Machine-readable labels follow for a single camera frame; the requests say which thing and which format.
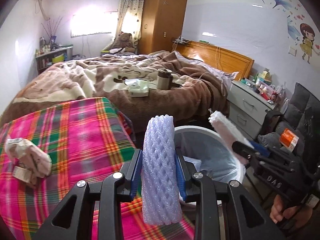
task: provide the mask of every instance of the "teddy bear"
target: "teddy bear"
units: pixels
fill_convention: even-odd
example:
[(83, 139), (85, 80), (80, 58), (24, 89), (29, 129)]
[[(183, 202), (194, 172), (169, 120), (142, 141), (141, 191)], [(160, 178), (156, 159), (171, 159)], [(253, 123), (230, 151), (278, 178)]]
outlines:
[(132, 43), (132, 34), (131, 33), (121, 33), (115, 38), (115, 41), (105, 47), (103, 50), (119, 49), (123, 48), (126, 52), (135, 52), (135, 48)]

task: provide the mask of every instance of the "plaid blanket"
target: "plaid blanket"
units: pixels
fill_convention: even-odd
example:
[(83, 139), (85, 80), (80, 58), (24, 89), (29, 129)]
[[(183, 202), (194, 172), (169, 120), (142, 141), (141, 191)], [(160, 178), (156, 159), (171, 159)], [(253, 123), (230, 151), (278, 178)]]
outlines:
[[(5, 124), (0, 129), (0, 215), (17, 240), (30, 240), (77, 181), (102, 181), (119, 171), (134, 153), (126, 131), (130, 127), (124, 116), (106, 98), (66, 102)], [(40, 179), (35, 190), (12, 176), (13, 164), (4, 151), (7, 135), (29, 139), (50, 155), (52, 173)], [(193, 238), (193, 226), (186, 218), (169, 226), (144, 224), (139, 196), (122, 203), (121, 212), (125, 239)], [(96, 208), (93, 240), (98, 213)]]

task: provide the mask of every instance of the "wardrobe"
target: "wardrobe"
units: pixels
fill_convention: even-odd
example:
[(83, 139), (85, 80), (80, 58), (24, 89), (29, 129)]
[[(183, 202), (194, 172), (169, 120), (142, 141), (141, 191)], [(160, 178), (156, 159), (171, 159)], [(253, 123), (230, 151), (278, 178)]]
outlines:
[(139, 54), (172, 50), (182, 33), (187, 0), (144, 0)]

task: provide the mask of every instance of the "wall socket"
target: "wall socket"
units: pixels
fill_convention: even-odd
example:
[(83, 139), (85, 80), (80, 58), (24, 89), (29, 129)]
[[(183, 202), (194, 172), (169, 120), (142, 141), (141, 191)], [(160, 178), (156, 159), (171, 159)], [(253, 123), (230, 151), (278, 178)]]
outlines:
[(293, 47), (289, 47), (289, 54), (296, 56), (297, 55), (297, 50)]

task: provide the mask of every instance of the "screw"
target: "screw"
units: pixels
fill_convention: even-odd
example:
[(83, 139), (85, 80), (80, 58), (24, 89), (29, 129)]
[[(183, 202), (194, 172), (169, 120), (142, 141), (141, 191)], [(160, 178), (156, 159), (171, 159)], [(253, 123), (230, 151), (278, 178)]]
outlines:
[(77, 186), (78, 187), (84, 187), (85, 184), (86, 184), (86, 182), (84, 180), (80, 180), (80, 181), (77, 182)]
[(203, 177), (203, 174), (201, 172), (196, 172), (195, 174), (193, 174), (193, 176), (196, 178), (196, 179), (201, 179)]
[(112, 177), (115, 179), (120, 179), (122, 176), (123, 175), (121, 172), (115, 172), (114, 174), (112, 174)]
[(231, 185), (231, 187), (239, 187), (239, 182), (236, 180), (232, 180), (232, 181), (230, 181), (230, 185)]

